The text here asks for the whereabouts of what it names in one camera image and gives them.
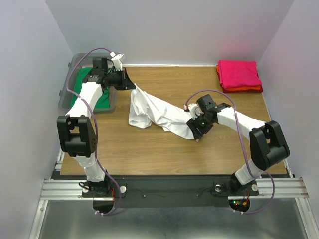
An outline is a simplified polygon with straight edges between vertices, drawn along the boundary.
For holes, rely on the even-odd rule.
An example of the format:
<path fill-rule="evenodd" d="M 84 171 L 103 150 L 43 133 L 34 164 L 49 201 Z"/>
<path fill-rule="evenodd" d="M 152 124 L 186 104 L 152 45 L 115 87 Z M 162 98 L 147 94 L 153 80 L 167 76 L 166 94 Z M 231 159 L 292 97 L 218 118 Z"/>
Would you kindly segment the white t shirt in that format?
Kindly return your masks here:
<path fill-rule="evenodd" d="M 194 140 L 187 122 L 191 114 L 160 98 L 148 94 L 136 86 L 131 91 L 128 123 L 131 126 L 146 129 L 155 124 L 165 132 L 171 132 L 181 138 Z"/>

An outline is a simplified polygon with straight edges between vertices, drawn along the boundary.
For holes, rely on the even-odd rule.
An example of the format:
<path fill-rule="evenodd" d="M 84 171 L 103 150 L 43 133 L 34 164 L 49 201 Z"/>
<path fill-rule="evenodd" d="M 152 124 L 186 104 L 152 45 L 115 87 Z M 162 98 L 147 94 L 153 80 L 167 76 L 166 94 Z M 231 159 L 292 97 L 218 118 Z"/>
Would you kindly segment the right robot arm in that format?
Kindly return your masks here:
<path fill-rule="evenodd" d="M 184 110 L 191 114 L 186 123 L 196 141 L 203 138 L 215 124 L 226 126 L 246 138 L 250 154 L 243 148 L 245 163 L 231 175 L 230 191 L 240 192 L 269 168 L 290 156 L 290 150 L 278 122 L 264 122 L 237 111 L 234 103 L 217 104 L 210 94 L 200 97 L 196 103 L 185 103 Z"/>

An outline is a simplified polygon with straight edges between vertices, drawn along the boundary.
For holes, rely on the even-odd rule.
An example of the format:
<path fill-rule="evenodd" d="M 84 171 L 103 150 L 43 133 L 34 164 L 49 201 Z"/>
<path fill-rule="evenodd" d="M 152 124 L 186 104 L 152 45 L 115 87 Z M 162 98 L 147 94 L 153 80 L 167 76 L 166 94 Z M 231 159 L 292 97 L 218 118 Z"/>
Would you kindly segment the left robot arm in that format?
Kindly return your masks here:
<path fill-rule="evenodd" d="M 84 169 L 86 182 L 80 183 L 85 197 L 105 197 L 112 189 L 106 170 L 98 162 L 98 133 L 96 123 L 91 123 L 93 109 L 108 87 L 132 90 L 130 80 L 118 56 L 112 59 L 93 58 L 93 66 L 83 77 L 80 93 L 65 116 L 57 119 L 60 146 Z"/>

